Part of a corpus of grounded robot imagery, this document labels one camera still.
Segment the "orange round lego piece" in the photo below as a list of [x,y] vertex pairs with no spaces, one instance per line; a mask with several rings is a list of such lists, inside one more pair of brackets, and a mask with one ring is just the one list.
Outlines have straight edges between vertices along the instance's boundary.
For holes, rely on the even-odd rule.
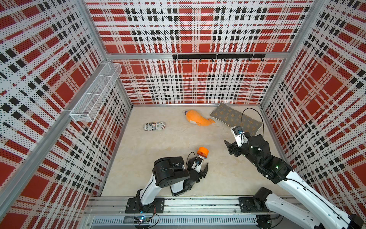
[[208,154],[209,154],[209,150],[204,148],[204,147],[199,147],[198,151],[197,151],[197,154],[198,155],[202,155],[202,156],[205,156],[205,157],[208,157]]

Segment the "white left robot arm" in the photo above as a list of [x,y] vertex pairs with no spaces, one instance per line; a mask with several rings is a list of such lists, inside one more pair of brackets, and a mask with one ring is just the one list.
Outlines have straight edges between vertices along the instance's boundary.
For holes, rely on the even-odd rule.
[[190,191],[208,173],[208,165],[202,168],[207,156],[196,155],[188,161],[183,157],[163,157],[155,161],[152,176],[144,189],[137,191],[137,204],[140,208],[150,205],[158,193],[169,187],[173,196],[180,196]]

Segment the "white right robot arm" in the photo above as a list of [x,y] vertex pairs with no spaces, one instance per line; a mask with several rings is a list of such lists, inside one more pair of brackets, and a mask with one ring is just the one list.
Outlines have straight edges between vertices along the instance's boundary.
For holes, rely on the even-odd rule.
[[303,229],[361,229],[363,219],[348,214],[310,187],[292,167],[271,154],[269,143],[261,135],[243,133],[235,136],[235,142],[224,142],[230,155],[243,155],[266,179],[290,193],[305,209],[291,204],[267,188],[260,188],[253,196],[254,205],[266,207],[299,225]]

